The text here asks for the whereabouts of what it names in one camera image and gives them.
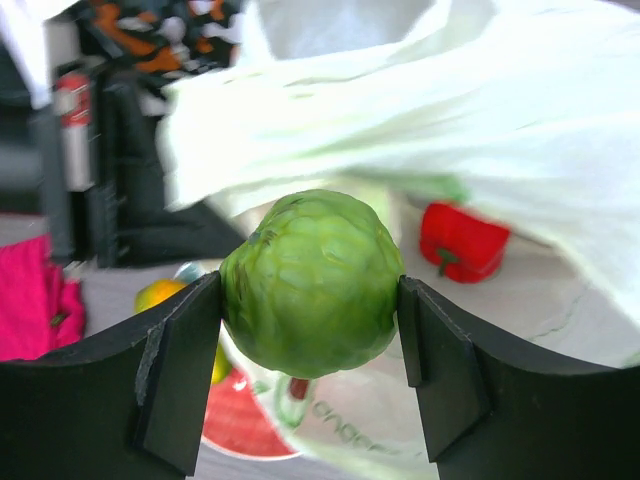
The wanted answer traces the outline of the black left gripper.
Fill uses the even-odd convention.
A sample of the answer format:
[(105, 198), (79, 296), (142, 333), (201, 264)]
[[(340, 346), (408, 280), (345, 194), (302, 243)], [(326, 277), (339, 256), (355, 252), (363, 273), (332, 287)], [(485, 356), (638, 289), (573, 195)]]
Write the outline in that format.
[(161, 265), (223, 258), (243, 236), (205, 203), (171, 212), (137, 75), (76, 60), (54, 70), (57, 105), (37, 111), (41, 200), (60, 264)]

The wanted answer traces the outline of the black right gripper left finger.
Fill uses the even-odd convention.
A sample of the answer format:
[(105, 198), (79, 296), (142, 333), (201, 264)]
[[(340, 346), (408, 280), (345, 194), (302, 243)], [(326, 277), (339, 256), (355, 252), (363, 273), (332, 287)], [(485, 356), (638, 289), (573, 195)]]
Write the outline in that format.
[(193, 475), (220, 329), (207, 274), (138, 315), (1, 366), (5, 479)]

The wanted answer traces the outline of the green custard apple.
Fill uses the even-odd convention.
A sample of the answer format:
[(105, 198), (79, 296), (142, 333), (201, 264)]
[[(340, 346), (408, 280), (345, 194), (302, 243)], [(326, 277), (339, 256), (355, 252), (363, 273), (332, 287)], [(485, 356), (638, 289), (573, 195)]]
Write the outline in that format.
[(323, 189), (290, 194), (220, 266), (225, 327), (269, 370), (316, 379), (354, 369), (393, 340), (404, 272), (367, 203)]

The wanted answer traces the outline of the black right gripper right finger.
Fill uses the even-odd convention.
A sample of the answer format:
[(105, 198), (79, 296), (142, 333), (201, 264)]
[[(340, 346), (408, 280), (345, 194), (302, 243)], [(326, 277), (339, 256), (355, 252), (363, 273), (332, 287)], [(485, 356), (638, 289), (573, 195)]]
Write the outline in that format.
[(539, 347), (402, 277), (398, 323), (443, 479), (635, 479), (639, 371)]

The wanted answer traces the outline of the red bell pepper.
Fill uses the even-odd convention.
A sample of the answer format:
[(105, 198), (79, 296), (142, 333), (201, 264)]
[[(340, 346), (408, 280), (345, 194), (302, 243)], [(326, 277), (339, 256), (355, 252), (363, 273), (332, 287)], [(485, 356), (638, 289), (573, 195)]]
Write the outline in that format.
[(436, 202), (422, 217), (419, 248), (440, 277), (475, 284), (499, 270), (510, 236), (508, 228)]

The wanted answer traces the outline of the light green plastic bag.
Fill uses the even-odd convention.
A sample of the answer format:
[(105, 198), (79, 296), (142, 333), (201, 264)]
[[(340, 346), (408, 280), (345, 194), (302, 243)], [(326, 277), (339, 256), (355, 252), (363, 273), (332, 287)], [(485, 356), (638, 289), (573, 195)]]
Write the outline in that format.
[[(279, 199), (371, 206), (405, 272), (539, 347), (639, 371), (639, 15), (604, 1), (252, 1), (231, 68), (170, 84), (166, 205), (249, 238)], [(499, 270), (438, 275), (422, 217), (446, 203), (511, 231)], [(398, 323), (316, 379), (222, 342), (283, 440), (367, 479), (443, 479)]]

